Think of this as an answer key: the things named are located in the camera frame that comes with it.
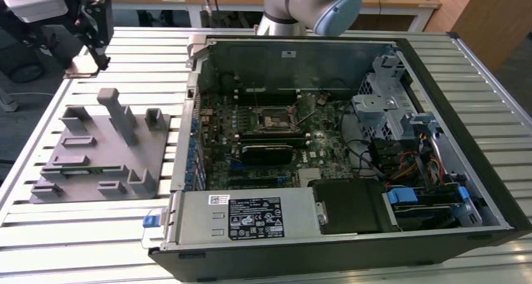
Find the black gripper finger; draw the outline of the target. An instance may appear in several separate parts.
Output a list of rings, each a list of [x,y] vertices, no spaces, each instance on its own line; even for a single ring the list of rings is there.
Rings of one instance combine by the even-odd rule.
[[[26,47],[38,50],[43,55],[53,58],[62,70],[71,66],[71,57],[57,52],[58,40],[55,35],[45,35],[41,26],[31,27],[21,22],[15,25],[14,37]]]
[[[111,0],[79,1],[79,39],[98,70],[106,70],[110,58],[105,49],[113,37]]]

